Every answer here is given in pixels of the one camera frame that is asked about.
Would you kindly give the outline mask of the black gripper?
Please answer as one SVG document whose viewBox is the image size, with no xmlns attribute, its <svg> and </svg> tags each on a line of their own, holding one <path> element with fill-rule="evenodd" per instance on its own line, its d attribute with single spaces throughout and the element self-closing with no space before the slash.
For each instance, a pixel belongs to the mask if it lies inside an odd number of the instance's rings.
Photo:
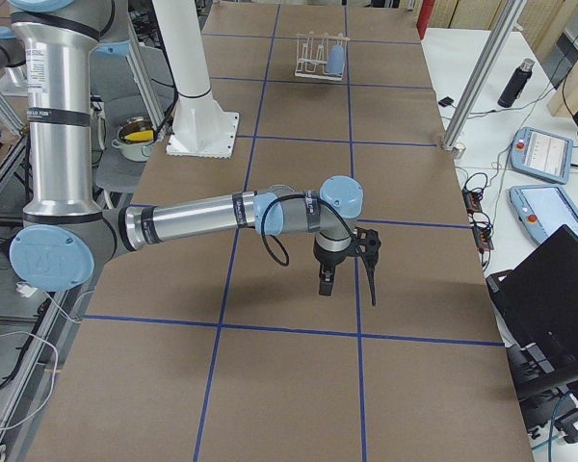
<svg viewBox="0 0 578 462">
<path fill-rule="evenodd" d="M 320 264 L 319 295 L 332 295 L 336 267 L 349 255 L 351 239 L 316 238 L 313 253 Z"/>
</svg>

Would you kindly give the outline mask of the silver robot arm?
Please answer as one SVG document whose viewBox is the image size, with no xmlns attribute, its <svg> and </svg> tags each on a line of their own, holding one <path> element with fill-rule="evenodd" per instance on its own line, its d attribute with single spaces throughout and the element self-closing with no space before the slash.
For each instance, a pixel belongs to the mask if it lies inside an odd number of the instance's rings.
<svg viewBox="0 0 578 462">
<path fill-rule="evenodd" d="M 334 176 L 317 191 L 274 186 L 170 207 L 101 208 L 92 197 L 90 57 L 102 45 L 128 45 L 124 1 L 14 1 L 14 32 L 27 64 L 33 197 L 10 247 L 25 282 L 61 292 L 87 282 L 97 266 L 148 244 L 252 228 L 264 243 L 284 233 L 314 235 L 319 292 L 329 295 L 336 267 L 358 257 L 376 261 L 377 235 L 358 228 L 363 190 Z"/>
<path fill-rule="evenodd" d="M 0 71 L 5 70 L 16 88 L 27 86 L 26 51 L 13 30 L 0 26 Z"/>
</svg>

